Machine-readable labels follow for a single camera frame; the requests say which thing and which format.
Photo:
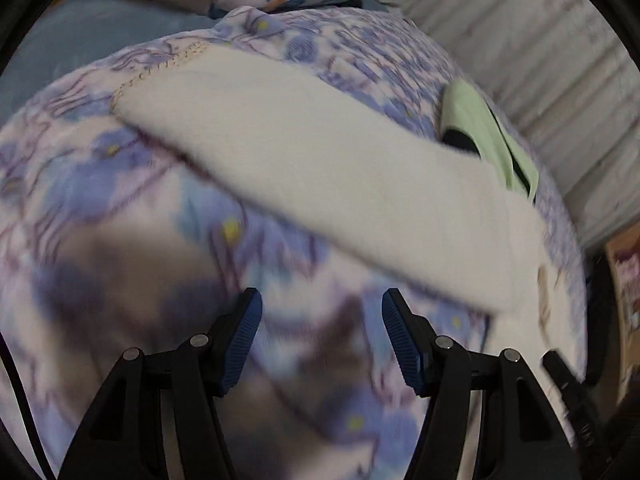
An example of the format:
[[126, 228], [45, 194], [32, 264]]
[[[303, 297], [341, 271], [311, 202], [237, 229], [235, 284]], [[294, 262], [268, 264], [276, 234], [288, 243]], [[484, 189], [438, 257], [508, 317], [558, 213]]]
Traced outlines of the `cream fuzzy cardigan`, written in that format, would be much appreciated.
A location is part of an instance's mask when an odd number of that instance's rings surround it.
[[111, 60], [99, 82], [124, 139], [116, 191], [142, 186], [93, 265], [108, 302], [168, 341], [213, 315], [206, 292], [265, 296], [253, 369], [221, 403], [230, 434], [326, 428], [321, 403], [349, 389], [416, 418], [382, 333], [386, 285], [424, 312], [439, 294], [488, 313], [490, 352], [536, 363], [559, 348], [584, 366], [546, 222], [486, 162], [221, 44], [187, 39], [150, 68]]

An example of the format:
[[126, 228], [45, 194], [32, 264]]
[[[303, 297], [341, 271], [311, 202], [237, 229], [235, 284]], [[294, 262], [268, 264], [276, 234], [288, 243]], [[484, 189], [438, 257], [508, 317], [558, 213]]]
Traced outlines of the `wooden bookshelf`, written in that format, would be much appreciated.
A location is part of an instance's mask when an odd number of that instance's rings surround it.
[[618, 326], [617, 402], [626, 396], [631, 378], [639, 371], [639, 223], [620, 231], [604, 245], [611, 275]]

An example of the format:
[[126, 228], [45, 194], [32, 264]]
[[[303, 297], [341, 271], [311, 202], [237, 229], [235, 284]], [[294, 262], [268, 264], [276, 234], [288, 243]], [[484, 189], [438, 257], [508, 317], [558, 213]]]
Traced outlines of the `purple cat print blanket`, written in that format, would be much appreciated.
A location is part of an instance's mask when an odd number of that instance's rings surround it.
[[243, 6], [124, 47], [1, 130], [1, 331], [54, 468], [122, 352], [203, 333], [249, 287], [262, 322], [216, 403], [242, 479], [399, 479], [427, 400], [381, 315], [396, 288], [474, 351], [584, 367], [582, 255], [537, 196], [442, 144], [442, 101], [498, 108], [393, 14]]

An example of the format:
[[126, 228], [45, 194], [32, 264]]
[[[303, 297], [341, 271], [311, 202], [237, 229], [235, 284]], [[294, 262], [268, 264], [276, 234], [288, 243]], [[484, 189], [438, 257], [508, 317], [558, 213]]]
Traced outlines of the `green folded garment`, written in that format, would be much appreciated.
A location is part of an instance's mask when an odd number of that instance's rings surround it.
[[509, 190], [536, 203], [539, 171], [472, 84], [457, 78], [442, 96], [440, 140], [488, 162]]

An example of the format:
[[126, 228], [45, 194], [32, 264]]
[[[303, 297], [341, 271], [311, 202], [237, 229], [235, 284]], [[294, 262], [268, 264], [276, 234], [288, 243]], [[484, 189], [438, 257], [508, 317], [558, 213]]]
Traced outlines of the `cream floral curtain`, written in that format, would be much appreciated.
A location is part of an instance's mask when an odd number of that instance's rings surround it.
[[639, 218], [639, 72], [588, 0], [383, 0], [441, 44], [551, 171], [579, 243]]

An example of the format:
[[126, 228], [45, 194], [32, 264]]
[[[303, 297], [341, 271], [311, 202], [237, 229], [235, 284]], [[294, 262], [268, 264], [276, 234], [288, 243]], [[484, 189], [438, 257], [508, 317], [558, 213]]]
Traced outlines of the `grey bed sheet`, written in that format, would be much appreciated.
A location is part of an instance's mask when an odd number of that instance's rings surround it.
[[144, 0], [64, 0], [35, 22], [1, 75], [1, 121], [76, 68], [124, 47], [217, 21]]

